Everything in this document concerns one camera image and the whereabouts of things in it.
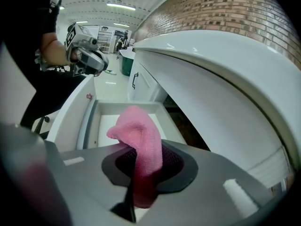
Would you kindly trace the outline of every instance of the pink cloth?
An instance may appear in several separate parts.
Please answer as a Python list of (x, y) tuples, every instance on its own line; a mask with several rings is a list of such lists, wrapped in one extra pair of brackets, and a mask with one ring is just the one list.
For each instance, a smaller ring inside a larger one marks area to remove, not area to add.
[(150, 116), (129, 106), (110, 128), (107, 136), (136, 149), (133, 182), (134, 205), (149, 208), (157, 197), (156, 184), (162, 169), (161, 136)]

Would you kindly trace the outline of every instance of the shelf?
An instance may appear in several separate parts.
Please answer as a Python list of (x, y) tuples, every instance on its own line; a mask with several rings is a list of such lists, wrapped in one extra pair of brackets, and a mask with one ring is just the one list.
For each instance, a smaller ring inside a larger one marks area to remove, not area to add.
[(110, 31), (99, 31), (98, 33), (102, 33), (102, 32), (107, 32), (107, 33), (113, 33), (113, 32), (110, 32)]

